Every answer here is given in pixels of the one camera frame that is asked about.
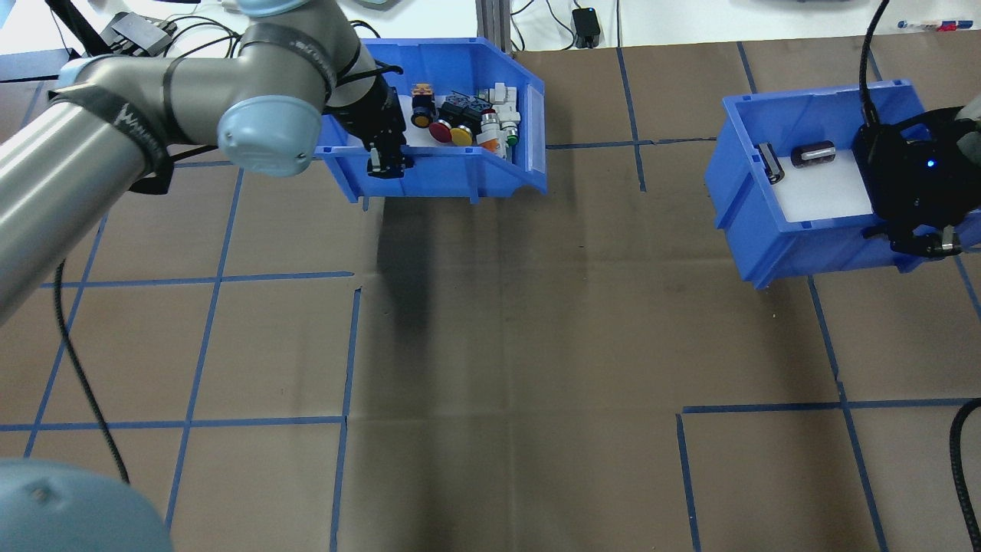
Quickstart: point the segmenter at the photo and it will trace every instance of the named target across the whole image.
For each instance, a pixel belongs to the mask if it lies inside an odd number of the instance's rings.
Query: black strap
[[[181,128],[181,124],[178,123],[177,116],[174,114],[174,100],[171,93],[171,87],[174,83],[174,71],[177,70],[178,65],[185,59],[187,58],[175,58],[167,66],[167,71],[164,72],[164,125],[167,126],[167,132],[180,143],[192,143],[191,139],[187,137],[187,134]]]
[[[109,123],[139,147],[146,161],[144,178],[129,187],[131,192],[152,195],[167,193],[174,176],[174,162],[167,153],[167,143],[154,131],[150,120],[131,102],[115,92],[89,83],[54,90],[51,96],[52,105],[73,103]]]
[[[330,56],[324,46],[316,38],[295,28],[283,27],[272,23],[256,23],[242,35],[241,47],[249,44],[264,42],[275,44],[295,53],[310,62],[310,65],[320,73],[327,85],[327,95],[337,86],[337,75],[328,60]]]

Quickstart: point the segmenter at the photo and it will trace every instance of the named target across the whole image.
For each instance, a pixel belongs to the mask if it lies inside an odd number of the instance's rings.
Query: cylindrical part
[[[0,325],[144,169],[129,137],[69,103],[0,145]]]

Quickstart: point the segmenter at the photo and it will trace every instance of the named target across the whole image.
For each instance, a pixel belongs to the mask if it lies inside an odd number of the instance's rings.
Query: blue tape grid
[[[616,59],[620,64],[620,78],[623,80],[623,93],[627,98],[627,114],[630,116],[630,134],[634,139],[634,158],[637,161],[637,178],[641,183],[641,192],[647,191],[644,177],[644,161],[641,159],[641,143],[637,133],[637,116],[634,114],[634,97],[630,93],[630,80],[627,78],[627,64],[623,60],[623,48],[617,46]]]
[[[746,54],[746,50],[741,42],[737,43],[739,48],[740,57],[743,62],[743,67],[746,71],[747,81],[749,83],[749,88],[753,93],[756,93],[756,83],[752,76],[752,69],[749,63],[749,58]],[[875,78],[879,81],[882,80],[882,74],[879,71],[879,67],[875,62],[874,55],[870,55],[870,65]],[[981,303],[978,301],[977,293],[974,290],[972,282],[967,274],[967,270],[964,267],[963,260],[960,257],[955,258],[955,265],[957,271],[960,274],[965,290],[970,298],[972,305],[974,306],[975,312],[978,319],[981,320]],[[695,407],[685,407],[682,409],[682,413],[678,414],[678,446],[679,454],[682,463],[682,477],[685,483],[685,494],[688,502],[689,508],[689,519],[692,525],[692,546],[699,552],[701,549],[701,544],[698,537],[698,527],[697,527],[697,516],[695,507],[695,492],[692,486],[692,476],[691,467],[689,466],[688,459],[688,446],[685,439],[685,428],[682,421],[684,414],[722,414],[722,413],[766,413],[766,412],[803,412],[803,411],[828,411],[828,410],[841,410],[845,418],[846,428],[848,430],[849,439],[852,444],[852,453],[855,458],[855,465],[858,470],[858,477],[861,482],[862,491],[865,495],[866,506],[869,511],[869,517],[872,521],[872,527],[875,532],[876,541],[879,546],[880,552],[888,552],[889,545],[886,540],[885,531],[882,527],[882,521],[879,516],[878,507],[876,506],[875,496],[872,491],[872,486],[868,477],[868,470],[865,465],[865,460],[861,452],[861,445],[858,440],[858,433],[855,428],[854,419],[852,417],[852,410],[861,409],[892,409],[892,408],[923,408],[923,407],[960,407],[969,398],[950,398],[950,399],[918,399],[918,400],[891,400],[891,401],[856,401],[851,402],[848,398],[848,393],[845,389],[845,384],[839,378],[839,366],[838,359],[835,355],[834,346],[831,342],[831,334],[828,330],[827,320],[824,315],[824,308],[821,305],[820,296],[817,291],[817,287],[814,283],[814,278],[812,276],[807,277],[807,287],[810,291],[811,300],[814,305],[814,313],[818,319],[818,325],[821,329],[821,337],[824,341],[825,352],[828,356],[828,362],[831,367],[832,375],[835,379],[835,385],[838,389],[839,401],[837,403],[790,403],[790,404],[771,404],[771,405],[718,405],[718,406],[695,406]]]
[[[187,400],[187,412],[184,415],[183,431],[181,432],[181,448],[178,451],[178,464],[174,469],[171,496],[167,503],[167,516],[164,518],[167,528],[170,528],[174,521],[174,508],[177,505],[178,492],[181,489],[181,475],[183,474],[183,463],[187,453],[187,440],[190,437],[190,423],[194,418],[194,407],[197,404],[197,393],[201,386],[204,360],[208,354],[208,342],[211,339],[211,327],[215,321],[215,310],[218,308],[218,295],[222,290],[222,277],[225,275],[225,262],[229,256],[229,244],[232,242],[232,227],[235,222],[235,213],[238,210],[238,198],[241,196],[242,177],[244,174],[244,171],[238,169],[238,176],[235,179],[235,192],[232,196],[232,208],[229,210],[229,221],[225,227],[225,241],[222,244],[222,255],[218,260],[218,274],[215,276],[215,283],[211,292],[211,304],[208,307],[208,317],[204,323],[204,337],[201,339],[201,349],[198,352],[197,366],[194,369],[194,380],[191,383],[190,398]]]
[[[740,56],[743,61],[744,69],[746,70],[750,91],[756,93],[756,85],[752,76],[752,71],[749,65],[749,59],[746,55],[745,48],[741,42],[738,42],[737,46],[739,48]],[[674,139],[661,139],[661,140],[639,139],[638,130],[637,130],[637,120],[634,113],[633,97],[630,91],[630,83],[627,76],[626,64],[624,62],[623,53],[620,48],[617,48],[617,60],[620,66],[620,73],[623,80],[624,95],[627,102],[627,109],[628,109],[628,114],[631,123],[631,134],[633,139],[630,141],[549,144],[546,146],[546,148],[554,149],[554,150],[562,150],[562,149],[586,149],[586,148],[632,146],[635,150],[638,179],[640,181],[641,191],[645,192],[646,183],[645,183],[645,175],[644,175],[644,165],[640,153],[640,146],[663,145],[663,144],[689,142],[689,141],[715,141],[716,138],[715,137],[674,138]],[[876,64],[874,55],[870,56],[870,65],[876,79],[881,81],[882,76],[879,72],[879,68],[878,65]],[[42,89],[43,89],[43,83],[39,83],[36,90],[34,91],[31,102],[25,113],[22,127],[25,126],[29,121],[30,115],[33,112],[33,109],[36,105],[38,98],[40,97]],[[201,168],[201,167],[217,167],[217,166],[229,166],[229,165],[232,165],[231,162],[229,161],[203,161],[203,162],[183,162],[183,163],[178,163],[176,166],[178,168]],[[353,364],[354,364],[354,352],[355,352],[356,334],[357,334],[357,320],[358,320],[358,311],[359,311],[360,298],[361,298],[360,289],[355,291],[354,306],[352,309],[351,334],[350,334],[350,341],[348,344],[347,374],[346,374],[346,381],[344,387],[344,406],[341,416],[300,416],[300,417],[271,417],[271,418],[242,418],[242,419],[192,419],[193,407],[194,407],[194,403],[196,402],[197,389],[200,384],[201,370],[203,369],[204,356],[207,350],[207,342],[210,337],[210,327],[214,319],[214,310],[217,306],[218,295],[221,288],[221,284],[223,282],[252,282],[252,281],[265,281],[265,280],[336,278],[336,277],[353,276],[353,273],[350,272],[284,273],[284,274],[225,276],[224,264],[228,253],[228,245],[229,245],[229,240],[231,238],[234,213],[236,210],[238,196],[241,187],[241,176],[242,176],[241,171],[239,171],[238,180],[236,182],[235,195],[232,201],[232,211],[230,213],[229,224],[226,231],[226,240],[223,245],[222,258],[220,261],[219,271],[216,277],[139,280],[139,281],[89,282],[88,276],[91,272],[92,263],[94,262],[95,255],[98,251],[98,246],[101,241],[102,233],[105,228],[105,224],[107,220],[106,218],[103,218],[99,224],[99,229],[96,234],[95,241],[92,245],[92,249],[89,253],[88,260],[85,264],[85,269],[82,273],[81,280],[78,282],[66,282],[64,285],[65,288],[77,289],[76,297],[75,300],[73,301],[67,323],[68,323],[68,327],[71,329],[72,324],[74,323],[75,320],[75,316],[77,314],[78,305],[81,301],[82,293],[84,291],[84,288],[86,287],[115,288],[115,287],[138,287],[138,286],[186,285],[186,284],[213,284],[214,292],[212,295],[212,303],[209,308],[208,321],[206,322],[205,335],[202,339],[199,363],[195,371],[192,395],[188,402],[187,416],[185,417],[185,420],[117,421],[117,422],[110,422],[109,425],[111,428],[114,429],[155,429],[155,428],[182,428],[183,429],[183,433],[181,436],[181,450],[179,452],[179,458],[178,458],[178,466],[175,469],[175,478],[172,486],[170,502],[168,505],[167,525],[170,526],[170,524],[173,521],[174,508],[176,506],[177,495],[180,489],[181,470],[182,470],[183,460],[186,454],[187,436],[190,428],[296,425],[296,424],[333,424],[333,423],[340,424],[341,433],[340,433],[340,439],[338,441],[338,447],[337,447],[337,463],[336,463],[337,468],[335,474],[334,507],[333,507],[332,519],[331,519],[331,551],[335,552],[337,550],[337,532],[339,529],[339,519],[340,519],[339,517],[340,496],[341,496],[341,488],[343,482],[344,459],[346,456],[347,418],[350,413],[351,385],[353,383]],[[367,210],[368,208],[367,198],[365,199],[363,208],[364,210]],[[959,258],[956,258],[955,262],[957,265],[957,270],[959,271],[961,278],[964,281],[967,293],[970,296],[972,304],[978,314],[979,319],[981,319],[981,304],[978,302],[977,294],[975,293],[974,288],[971,285],[970,279],[968,278],[963,263]],[[760,405],[694,406],[694,407],[685,407],[682,411],[682,414],[804,412],[804,411],[824,411],[824,410],[841,409],[846,417],[846,424],[849,428],[849,435],[852,441],[852,449],[855,453],[856,464],[858,465],[859,477],[862,481],[863,490],[865,491],[866,501],[868,502],[868,507],[869,507],[869,514],[872,517],[873,525],[876,532],[876,537],[879,542],[879,547],[882,552],[888,552],[888,546],[885,541],[885,536],[882,531],[881,522],[879,521],[878,512],[875,507],[871,486],[868,482],[868,476],[865,469],[864,461],[861,456],[861,450],[858,443],[857,434],[854,429],[854,424],[852,421],[851,410],[922,408],[922,407],[959,407],[970,399],[953,398],[953,399],[920,399],[920,400],[892,400],[892,401],[857,401],[857,402],[848,401],[844,384],[838,381],[837,360],[835,359],[834,356],[834,348],[831,345],[831,338],[830,335],[828,334],[826,321],[824,320],[823,308],[821,307],[820,299],[818,297],[816,287],[814,286],[813,283],[813,278],[808,278],[808,286],[811,290],[812,299],[814,301],[815,313],[818,316],[819,324],[821,326],[822,337],[824,338],[825,341],[825,347],[828,354],[829,362],[831,364],[833,375],[835,376],[836,384],[839,389],[840,401],[838,403],[791,403],[791,404],[765,404],[765,405],[760,404]],[[51,284],[44,284],[42,285],[42,287],[50,288]],[[57,375],[57,371],[58,371],[58,366],[61,363],[61,358],[63,355],[64,355],[64,347],[59,347],[58,353],[56,354],[54,363],[52,365],[51,374],[48,378],[47,386],[45,387],[45,392],[44,395],[42,396],[41,404],[38,408],[37,416],[35,417],[34,423],[0,424],[0,432],[28,431],[28,430],[30,431],[30,437],[28,438],[28,442],[25,450],[25,457],[28,457],[30,455],[30,451],[33,448],[37,433],[40,431],[86,430],[86,429],[97,428],[97,425],[94,422],[71,422],[71,423],[42,423],[41,422],[47,402],[50,399],[51,389],[54,384],[55,376]],[[679,443],[680,460],[682,465],[682,477],[684,479],[686,498],[689,508],[693,548],[696,550],[696,552],[700,552],[701,545],[698,536],[695,495],[692,486],[691,467],[688,459],[688,447],[685,439],[685,429],[682,420],[682,414],[677,414],[678,443]]]

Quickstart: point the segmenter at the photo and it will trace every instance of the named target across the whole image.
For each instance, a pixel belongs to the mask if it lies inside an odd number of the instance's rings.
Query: blue plastic bin
[[[519,141],[512,161],[479,146],[406,147],[415,166],[404,178],[384,180],[366,172],[368,152],[350,146],[348,134],[324,117],[316,154],[322,158],[351,202],[362,196],[511,197],[522,186],[545,193],[544,83],[484,38],[366,39],[375,59],[401,66],[404,75],[386,80],[408,94],[415,83],[431,83],[436,95],[454,90],[473,94],[494,83],[518,87]]]
[[[870,85],[883,122],[924,111],[909,81]],[[866,240],[872,214],[787,222],[755,146],[769,141],[777,156],[798,145],[829,139],[849,149],[862,124],[857,85],[730,96],[705,182],[740,275],[757,288],[776,278],[895,265],[908,272],[925,259],[890,250],[885,239]],[[981,242],[981,211],[957,227],[968,247]]]

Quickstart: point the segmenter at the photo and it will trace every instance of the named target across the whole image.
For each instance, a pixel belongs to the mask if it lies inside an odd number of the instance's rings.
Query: power adapter
[[[599,45],[599,18],[595,9],[573,10],[572,27],[576,30],[577,48],[596,48]]]

